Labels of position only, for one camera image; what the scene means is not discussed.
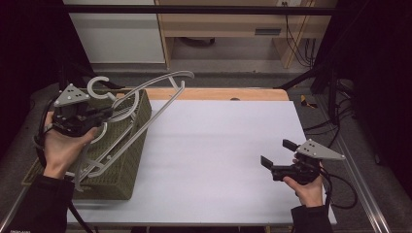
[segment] c-shaped hook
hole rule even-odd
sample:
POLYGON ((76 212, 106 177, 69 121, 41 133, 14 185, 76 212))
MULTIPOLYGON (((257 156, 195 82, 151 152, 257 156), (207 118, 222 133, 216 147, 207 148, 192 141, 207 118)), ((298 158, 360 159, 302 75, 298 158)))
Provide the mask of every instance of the c-shaped hook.
POLYGON ((87 92, 88 92, 88 94, 89 94, 91 97, 96 98, 96 99, 106 99, 106 98, 109 97, 112 101, 115 101, 115 100, 116 100, 116 97, 115 97, 112 93, 110 93, 110 92, 107 92, 107 93, 104 94, 104 95, 99 95, 99 94, 94 93, 94 91, 93 91, 93 85, 94 85, 94 83, 99 82, 99 81, 108 82, 108 81, 109 81, 109 78, 104 77, 104 76, 97 76, 97 77, 94 77, 93 79, 91 79, 91 80, 88 82, 88 84, 87 84, 87 92))

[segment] white tabletop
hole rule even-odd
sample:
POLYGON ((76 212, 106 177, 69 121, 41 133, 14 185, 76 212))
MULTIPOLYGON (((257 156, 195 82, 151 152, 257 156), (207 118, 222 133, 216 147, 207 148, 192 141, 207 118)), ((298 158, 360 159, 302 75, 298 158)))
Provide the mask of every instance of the white tabletop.
MULTIPOLYGON (((164 103, 151 101, 154 113, 164 103)), ((292 164, 283 139, 306 141, 291 101, 177 100, 149 127, 132 198, 75 206, 90 223, 292 223, 294 191, 260 165, 261 155, 292 164)), ((68 222, 77 223, 70 213, 68 222)))

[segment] green plastic basket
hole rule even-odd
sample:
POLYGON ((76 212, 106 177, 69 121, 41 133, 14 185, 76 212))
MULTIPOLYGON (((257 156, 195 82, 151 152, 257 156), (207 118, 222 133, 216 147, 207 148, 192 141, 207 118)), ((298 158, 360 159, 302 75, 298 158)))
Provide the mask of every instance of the green plastic basket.
MULTIPOLYGON (((103 94, 108 91, 112 92, 114 95, 127 92, 126 90, 95 90, 98 94, 99 92, 103 94)), ((131 106, 133 101, 134 97, 122 102, 120 106, 118 106, 117 110, 131 106)), ((90 105, 97 108, 110 106, 110 104, 111 102, 109 100, 92 99, 90 101, 90 105)), ((140 91, 139 105, 135 113, 136 120, 134 121, 131 133, 111 150, 110 155, 114 155, 128 141, 128 139, 151 118, 152 107, 146 90, 140 91)), ((90 145, 87 152, 87 157, 90 159, 96 159, 117 139, 120 134, 124 132, 129 124, 130 118, 126 118, 118 122, 108 123, 108 129, 105 136, 97 143, 90 145)), ((80 192, 75 190, 73 198, 102 200, 130 199, 136 182, 137 171, 146 139, 146 133, 147 130, 145 130, 145 132, 140 135, 140 137, 134 141, 133 144, 102 175, 94 178, 85 178, 82 180, 81 187, 84 191, 80 192)), ((73 164, 69 171, 74 172, 76 166, 77 163, 73 164)), ((22 185, 31 185, 38 174, 43 174, 43 167, 39 161, 35 161, 23 179, 22 185)))

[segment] aluminum rod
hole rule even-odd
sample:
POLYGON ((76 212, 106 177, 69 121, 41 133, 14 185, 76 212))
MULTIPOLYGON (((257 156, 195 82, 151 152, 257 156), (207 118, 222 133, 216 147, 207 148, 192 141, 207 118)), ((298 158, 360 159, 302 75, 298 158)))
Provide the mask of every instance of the aluminum rod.
POLYGON ((289 15, 336 16, 354 10, 314 7, 260 7, 260 6, 190 6, 190 5, 45 5, 47 11, 88 14, 210 14, 210 15, 289 15))

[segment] black sleeve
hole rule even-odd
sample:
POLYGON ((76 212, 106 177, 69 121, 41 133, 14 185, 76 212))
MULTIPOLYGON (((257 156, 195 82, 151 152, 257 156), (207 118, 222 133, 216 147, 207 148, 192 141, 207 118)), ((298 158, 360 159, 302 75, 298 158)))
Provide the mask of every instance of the black sleeve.
POLYGON ((64 233, 73 191, 71 182, 39 175, 30 185, 5 232, 64 233))
POLYGON ((292 218, 295 233, 317 232, 330 233, 333 232, 327 217, 326 207, 300 206, 292 209, 292 218))

